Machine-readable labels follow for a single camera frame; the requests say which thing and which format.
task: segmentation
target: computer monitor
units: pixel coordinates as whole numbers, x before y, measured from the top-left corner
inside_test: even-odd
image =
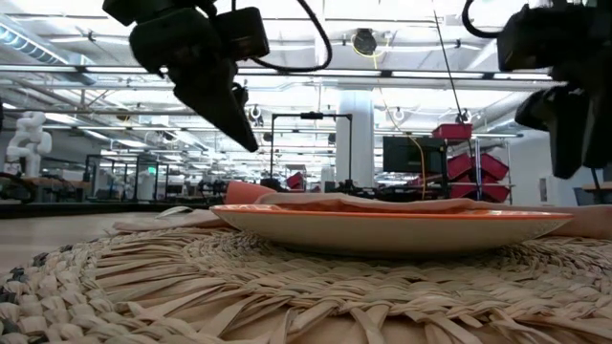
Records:
[[[445,142],[442,139],[415,139],[425,156],[425,171],[427,173],[442,173],[443,163],[446,163]],[[382,138],[382,170],[384,172],[422,173],[421,151],[407,137]]]

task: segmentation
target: table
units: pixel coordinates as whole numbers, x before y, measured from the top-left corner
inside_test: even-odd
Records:
[[[116,221],[150,219],[156,213],[119,213],[0,220],[0,272],[28,262],[40,252],[87,242],[113,233]]]

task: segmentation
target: orange plate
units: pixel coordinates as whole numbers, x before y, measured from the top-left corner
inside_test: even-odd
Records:
[[[312,216],[348,216],[367,218],[399,218],[399,219],[436,219],[436,220],[537,220],[547,219],[572,219],[572,214],[539,212],[539,211],[511,211],[511,210],[461,210],[453,213],[406,213],[406,212],[381,212],[380,209],[363,209],[363,212],[354,211],[314,211],[295,210],[285,206],[270,204],[244,204],[244,205],[216,205],[212,210],[215,212],[234,212],[249,214],[276,214],[276,215],[312,215]]]
[[[506,210],[424,214],[291,207],[217,205],[211,210],[232,226],[281,245],[367,255],[452,253],[518,244],[550,233],[573,218],[570,214]]]

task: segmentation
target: white pillar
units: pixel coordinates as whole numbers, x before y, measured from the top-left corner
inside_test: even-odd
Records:
[[[342,91],[339,98],[339,115],[353,115],[352,179],[361,187],[374,186],[374,104],[371,91]],[[336,178],[348,179],[349,169],[349,121],[336,121]]]

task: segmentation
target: yellow cable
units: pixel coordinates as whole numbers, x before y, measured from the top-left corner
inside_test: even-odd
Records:
[[[354,51],[355,53],[357,53],[357,55],[359,55],[359,56],[361,56],[361,57],[371,58],[371,59],[374,61],[374,69],[375,69],[375,70],[378,70],[378,69],[379,69],[379,65],[378,65],[378,61],[377,61],[376,59],[377,59],[378,57],[381,57],[381,56],[382,56],[384,53],[386,53],[386,51],[381,51],[381,52],[380,52],[380,53],[378,53],[378,54],[372,54],[372,55],[362,54],[362,53],[360,53],[360,52],[359,52],[357,49],[355,49],[355,37],[356,37],[356,36],[357,36],[356,34],[353,34],[353,35],[351,36],[351,46],[353,47],[353,51]],[[387,39],[386,39],[386,46],[385,46],[386,48],[388,48],[388,47],[389,47],[389,42],[390,42],[390,39],[389,39],[389,38],[387,38]]]
[[[381,93],[382,103],[384,104],[385,112],[387,113],[389,118],[391,118],[391,121],[393,122],[393,125],[395,126],[395,129],[397,129],[398,131],[401,132],[402,129],[400,129],[398,124],[395,122],[395,119],[393,118],[393,115],[389,112],[389,107],[386,104],[386,100],[384,100],[383,89],[379,88],[379,92]],[[421,173],[423,174],[423,192],[422,192],[422,195],[421,195],[421,199],[424,200],[425,199],[425,193],[426,193],[426,186],[427,186],[427,175],[426,175],[426,169],[425,169],[425,153],[423,152],[423,147],[421,147],[419,142],[417,142],[414,138],[412,138],[406,132],[404,132],[404,134],[406,134],[406,136],[410,140],[412,140],[412,142],[414,142],[414,144],[417,146],[417,148],[419,148],[419,152],[421,153]]]

